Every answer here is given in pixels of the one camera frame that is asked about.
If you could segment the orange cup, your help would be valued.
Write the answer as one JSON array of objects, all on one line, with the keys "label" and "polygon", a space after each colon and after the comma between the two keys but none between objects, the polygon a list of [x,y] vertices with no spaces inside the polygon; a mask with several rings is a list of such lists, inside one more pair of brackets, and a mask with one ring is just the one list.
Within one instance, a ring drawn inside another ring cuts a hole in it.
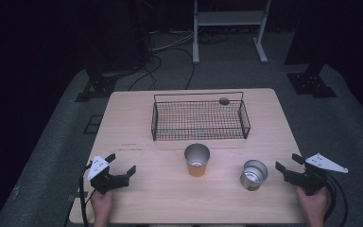
[{"label": "orange cup", "polygon": [[184,151],[189,174],[193,177],[202,176],[210,157],[210,150],[205,145],[199,143],[189,145]]}]

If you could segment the person's right hand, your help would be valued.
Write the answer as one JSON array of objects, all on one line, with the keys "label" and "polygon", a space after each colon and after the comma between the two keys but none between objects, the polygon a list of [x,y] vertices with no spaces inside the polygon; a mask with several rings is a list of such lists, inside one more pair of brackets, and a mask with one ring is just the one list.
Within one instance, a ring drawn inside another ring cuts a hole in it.
[{"label": "person's right hand", "polygon": [[295,190],[307,223],[309,221],[323,222],[327,205],[327,189],[323,187],[312,196],[307,196],[304,189],[299,186],[295,186]]}]

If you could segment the grey tape strip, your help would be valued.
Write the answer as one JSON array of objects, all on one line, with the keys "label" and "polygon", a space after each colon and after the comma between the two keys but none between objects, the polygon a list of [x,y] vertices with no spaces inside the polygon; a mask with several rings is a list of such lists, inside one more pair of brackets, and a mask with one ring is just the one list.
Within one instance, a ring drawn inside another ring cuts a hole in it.
[{"label": "grey tape strip", "polygon": [[78,191],[75,194],[71,194],[68,196],[68,201],[74,201],[76,198],[80,198],[80,196],[83,196],[85,200],[87,200],[89,193],[88,192],[83,192],[82,194]]}]

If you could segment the white metal stand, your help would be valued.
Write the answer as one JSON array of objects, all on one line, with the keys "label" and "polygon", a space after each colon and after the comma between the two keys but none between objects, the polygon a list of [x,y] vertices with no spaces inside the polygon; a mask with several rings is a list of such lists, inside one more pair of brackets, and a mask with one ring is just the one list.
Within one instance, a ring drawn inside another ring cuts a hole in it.
[{"label": "white metal stand", "polygon": [[199,0],[194,0],[192,62],[199,63],[199,28],[203,26],[259,26],[253,43],[261,63],[268,63],[262,39],[268,21],[272,0],[267,0],[262,10],[253,11],[199,11]]}]

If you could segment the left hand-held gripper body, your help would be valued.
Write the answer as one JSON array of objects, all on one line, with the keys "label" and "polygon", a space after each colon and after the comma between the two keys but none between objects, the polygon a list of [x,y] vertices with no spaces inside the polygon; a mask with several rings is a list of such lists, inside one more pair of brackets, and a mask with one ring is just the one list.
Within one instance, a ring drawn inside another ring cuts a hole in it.
[{"label": "left hand-held gripper body", "polygon": [[110,163],[106,162],[105,158],[99,155],[94,157],[89,167],[87,179],[91,183],[92,188],[102,194],[113,189],[127,187],[130,183],[130,177],[127,173],[112,175],[110,173]]}]

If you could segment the black tape square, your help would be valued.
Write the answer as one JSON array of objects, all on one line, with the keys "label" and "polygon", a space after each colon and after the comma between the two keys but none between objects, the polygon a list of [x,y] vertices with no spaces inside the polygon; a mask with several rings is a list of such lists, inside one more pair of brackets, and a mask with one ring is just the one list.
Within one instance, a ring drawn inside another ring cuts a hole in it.
[{"label": "black tape square", "polygon": [[102,114],[93,114],[90,116],[87,125],[84,128],[84,134],[97,134],[102,122]]}]

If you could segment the black wire basket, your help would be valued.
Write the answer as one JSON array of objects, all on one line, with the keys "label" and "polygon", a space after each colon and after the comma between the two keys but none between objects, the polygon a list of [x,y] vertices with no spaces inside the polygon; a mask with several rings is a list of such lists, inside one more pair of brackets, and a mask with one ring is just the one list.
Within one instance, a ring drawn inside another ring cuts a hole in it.
[{"label": "black wire basket", "polygon": [[[228,105],[221,105],[221,98]],[[251,122],[243,92],[155,95],[154,141],[247,139]]]}]

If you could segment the person's left hand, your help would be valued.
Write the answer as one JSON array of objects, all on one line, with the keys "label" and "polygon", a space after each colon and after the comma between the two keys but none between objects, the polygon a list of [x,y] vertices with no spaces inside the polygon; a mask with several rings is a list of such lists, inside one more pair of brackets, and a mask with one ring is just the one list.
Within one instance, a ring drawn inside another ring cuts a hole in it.
[{"label": "person's left hand", "polygon": [[96,191],[92,197],[92,207],[94,210],[96,219],[107,219],[112,212],[112,200],[113,200],[113,192],[108,191],[105,194]]}]

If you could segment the silver metal cup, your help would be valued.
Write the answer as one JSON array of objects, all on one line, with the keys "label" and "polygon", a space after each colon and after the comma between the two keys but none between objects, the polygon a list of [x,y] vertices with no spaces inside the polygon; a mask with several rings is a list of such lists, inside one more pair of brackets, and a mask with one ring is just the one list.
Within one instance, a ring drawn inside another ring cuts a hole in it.
[{"label": "silver metal cup", "polygon": [[240,183],[249,190],[257,190],[268,178],[268,168],[258,160],[248,160],[242,168]]}]

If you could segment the black stand with base plate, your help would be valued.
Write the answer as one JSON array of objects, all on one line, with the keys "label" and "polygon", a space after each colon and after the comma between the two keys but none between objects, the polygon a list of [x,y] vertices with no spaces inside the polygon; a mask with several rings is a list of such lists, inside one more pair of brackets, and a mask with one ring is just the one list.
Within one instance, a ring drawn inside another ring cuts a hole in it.
[{"label": "black stand with base plate", "polygon": [[117,76],[105,76],[97,65],[86,68],[88,81],[76,97],[76,102],[88,102],[92,98],[106,98],[114,91]]},{"label": "black stand with base plate", "polygon": [[327,57],[321,49],[307,50],[291,47],[285,65],[307,63],[303,72],[287,73],[287,77],[297,95],[311,95],[315,98],[336,97],[334,90],[320,76]]}]

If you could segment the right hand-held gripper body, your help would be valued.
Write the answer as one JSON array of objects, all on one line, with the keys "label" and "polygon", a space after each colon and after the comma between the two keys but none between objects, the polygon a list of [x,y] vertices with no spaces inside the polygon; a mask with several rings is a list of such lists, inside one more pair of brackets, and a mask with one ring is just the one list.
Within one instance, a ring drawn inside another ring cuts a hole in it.
[{"label": "right hand-held gripper body", "polygon": [[307,196],[314,195],[327,184],[327,170],[348,173],[349,169],[326,158],[320,153],[304,158],[304,172],[286,170],[284,180],[304,189]]}]

